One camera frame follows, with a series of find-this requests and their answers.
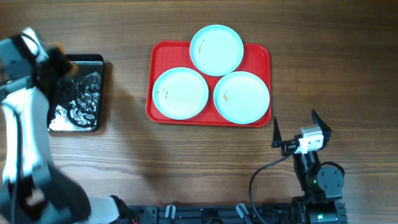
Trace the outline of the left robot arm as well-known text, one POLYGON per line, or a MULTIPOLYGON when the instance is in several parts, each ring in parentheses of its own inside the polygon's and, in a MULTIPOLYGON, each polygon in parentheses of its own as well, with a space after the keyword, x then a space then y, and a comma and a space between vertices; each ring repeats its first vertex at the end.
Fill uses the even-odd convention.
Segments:
POLYGON ((67 55, 31 28, 1 41, 1 109, 7 154, 1 214, 11 223, 137 223, 115 195, 89 197, 56 168, 50 131, 98 128, 104 62, 98 54, 67 55))

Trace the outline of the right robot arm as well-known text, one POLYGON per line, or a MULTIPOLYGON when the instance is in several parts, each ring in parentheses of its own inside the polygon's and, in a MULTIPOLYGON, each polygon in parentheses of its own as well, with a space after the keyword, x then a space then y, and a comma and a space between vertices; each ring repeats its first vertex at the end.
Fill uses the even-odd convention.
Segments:
POLYGON ((312 110, 313 124, 300 128, 291 140, 282 139, 274 120, 271 147, 294 160, 294 171, 302 195, 293 197, 289 211, 292 223, 343 223, 338 201, 343 197, 345 171, 335 162, 321 162, 318 151, 327 147, 332 129, 312 110))

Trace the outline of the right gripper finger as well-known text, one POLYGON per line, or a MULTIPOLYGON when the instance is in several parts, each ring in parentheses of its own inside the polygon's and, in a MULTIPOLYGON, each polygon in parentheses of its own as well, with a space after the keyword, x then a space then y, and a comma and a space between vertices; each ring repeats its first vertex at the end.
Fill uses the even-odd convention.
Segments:
POLYGON ((279 124, 277 118, 274 117, 274 129, 273 129, 273 137, 272 137, 272 148, 277 148, 282 146, 282 136, 280 134, 279 124))
POLYGON ((319 115, 317 114, 317 112, 315 110, 312 110, 312 119, 313 119, 313 123, 320 127, 324 137, 331 136, 331 128, 329 127, 329 125, 326 124, 326 122, 324 122, 319 117, 319 115))

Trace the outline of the green and orange sponge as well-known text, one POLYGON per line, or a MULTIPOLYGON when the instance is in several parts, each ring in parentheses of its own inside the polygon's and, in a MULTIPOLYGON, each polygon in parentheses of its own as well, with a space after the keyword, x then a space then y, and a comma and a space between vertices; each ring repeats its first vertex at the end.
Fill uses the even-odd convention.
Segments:
MULTIPOLYGON (((61 53, 65 55, 65 50, 64 50, 64 47, 63 47, 62 43, 61 43, 61 42, 57 42, 57 43, 56 43, 56 46, 59 48, 59 50, 61 51, 61 53)), ((73 62, 70 61, 70 60, 69 60, 69 63, 70 63, 70 65, 71 65, 71 69, 69 69, 67 75, 68 75, 69 77, 74 77, 74 76, 78 73, 79 68, 78 68, 77 64, 73 63, 73 62)))

